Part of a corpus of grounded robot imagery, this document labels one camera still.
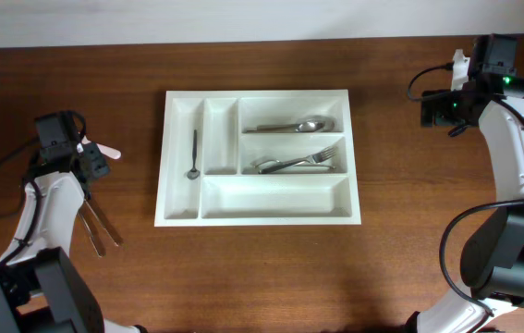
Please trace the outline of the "white plastic cutlery tray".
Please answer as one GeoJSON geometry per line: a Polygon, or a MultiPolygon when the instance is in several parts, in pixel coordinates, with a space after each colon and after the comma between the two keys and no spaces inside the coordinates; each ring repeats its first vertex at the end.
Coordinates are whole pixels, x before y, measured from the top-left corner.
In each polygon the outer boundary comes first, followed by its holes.
{"type": "Polygon", "coordinates": [[[157,227],[358,225],[353,130],[346,90],[169,91],[165,97],[154,224],[157,227]],[[330,132],[246,133],[262,125],[335,120],[330,132]],[[192,135],[198,131],[197,168],[192,135]],[[324,162],[258,174],[251,165],[336,146],[324,162]]]}

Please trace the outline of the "metal fork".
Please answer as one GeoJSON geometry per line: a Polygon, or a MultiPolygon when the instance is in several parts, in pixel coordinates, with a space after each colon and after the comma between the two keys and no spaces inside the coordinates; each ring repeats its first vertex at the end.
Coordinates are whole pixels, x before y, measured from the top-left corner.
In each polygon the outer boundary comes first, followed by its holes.
{"type": "Polygon", "coordinates": [[[334,157],[337,153],[338,149],[336,146],[329,146],[324,148],[318,153],[310,154],[305,157],[296,158],[292,160],[288,160],[285,162],[277,162],[272,164],[271,166],[266,166],[261,168],[258,173],[259,174],[270,174],[274,173],[276,171],[280,171],[289,167],[296,167],[301,165],[311,165],[311,166],[319,166],[323,162],[326,162],[327,160],[334,157]]]}
{"type": "MultiPolygon", "coordinates": [[[[262,160],[260,162],[252,162],[251,165],[254,169],[256,169],[257,173],[258,171],[263,168],[263,167],[269,167],[271,166],[272,164],[274,163],[277,163],[277,162],[285,162],[285,161],[281,161],[279,159],[265,159],[265,160],[262,160]]],[[[332,166],[332,165],[328,165],[328,164],[325,164],[325,163],[322,163],[321,165],[319,166],[311,166],[311,165],[301,165],[301,166],[292,166],[292,167],[289,167],[289,168],[286,168],[286,169],[283,169],[283,170],[280,170],[280,171],[284,171],[284,170],[288,170],[290,168],[324,168],[326,170],[329,170],[329,171],[333,171],[333,170],[336,170],[336,167],[335,166],[332,166]]]]}

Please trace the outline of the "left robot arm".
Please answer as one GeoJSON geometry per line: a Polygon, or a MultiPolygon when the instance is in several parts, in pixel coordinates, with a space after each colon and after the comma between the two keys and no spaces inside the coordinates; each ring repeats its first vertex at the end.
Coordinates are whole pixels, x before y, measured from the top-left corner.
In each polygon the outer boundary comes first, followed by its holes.
{"type": "Polygon", "coordinates": [[[0,257],[0,332],[142,332],[108,320],[69,258],[91,184],[109,174],[73,110],[37,117],[38,148],[22,177],[15,234],[0,257]]]}

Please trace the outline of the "pink plastic knife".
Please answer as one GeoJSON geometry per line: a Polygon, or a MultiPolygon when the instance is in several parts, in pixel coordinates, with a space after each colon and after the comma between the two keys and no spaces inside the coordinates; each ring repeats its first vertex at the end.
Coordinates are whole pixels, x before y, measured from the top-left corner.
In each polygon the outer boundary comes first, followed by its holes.
{"type": "Polygon", "coordinates": [[[102,155],[113,160],[118,160],[122,156],[122,153],[119,150],[97,142],[92,142],[87,137],[83,137],[81,142],[77,145],[77,150],[80,154],[87,154],[91,148],[96,148],[102,155]]]}

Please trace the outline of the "dark-handled small metal teaspoon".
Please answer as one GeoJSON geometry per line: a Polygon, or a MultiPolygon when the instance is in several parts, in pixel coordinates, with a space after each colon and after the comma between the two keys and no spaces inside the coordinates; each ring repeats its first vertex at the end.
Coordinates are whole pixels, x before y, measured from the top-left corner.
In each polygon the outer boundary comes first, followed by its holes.
{"type": "Polygon", "coordinates": [[[187,172],[187,178],[189,180],[195,180],[200,176],[200,171],[197,168],[197,157],[198,157],[198,131],[195,129],[192,135],[192,166],[191,169],[187,172]]]}

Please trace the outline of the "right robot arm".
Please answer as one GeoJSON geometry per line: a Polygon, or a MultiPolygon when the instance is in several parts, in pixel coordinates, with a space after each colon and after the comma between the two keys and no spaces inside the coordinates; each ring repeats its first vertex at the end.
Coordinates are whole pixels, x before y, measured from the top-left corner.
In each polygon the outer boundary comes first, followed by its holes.
{"type": "Polygon", "coordinates": [[[414,313],[407,332],[479,332],[524,308],[524,79],[515,67],[517,44],[507,35],[480,36],[471,55],[456,50],[442,66],[453,73],[450,89],[409,97],[421,104],[423,127],[446,126],[451,137],[480,130],[496,195],[446,226],[439,265],[449,291],[414,313]]]}

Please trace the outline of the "large metal spoon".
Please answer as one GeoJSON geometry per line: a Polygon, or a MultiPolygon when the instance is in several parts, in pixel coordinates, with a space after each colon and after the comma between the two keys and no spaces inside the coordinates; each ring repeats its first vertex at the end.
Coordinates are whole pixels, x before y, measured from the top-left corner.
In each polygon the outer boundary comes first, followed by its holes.
{"type": "Polygon", "coordinates": [[[313,132],[311,127],[308,125],[308,120],[303,120],[295,124],[287,125],[260,125],[255,129],[247,129],[246,133],[281,133],[281,132],[294,132],[294,133],[306,133],[313,132]]]}
{"type": "Polygon", "coordinates": [[[313,132],[330,132],[335,127],[335,120],[328,116],[315,116],[308,120],[313,132]]]}

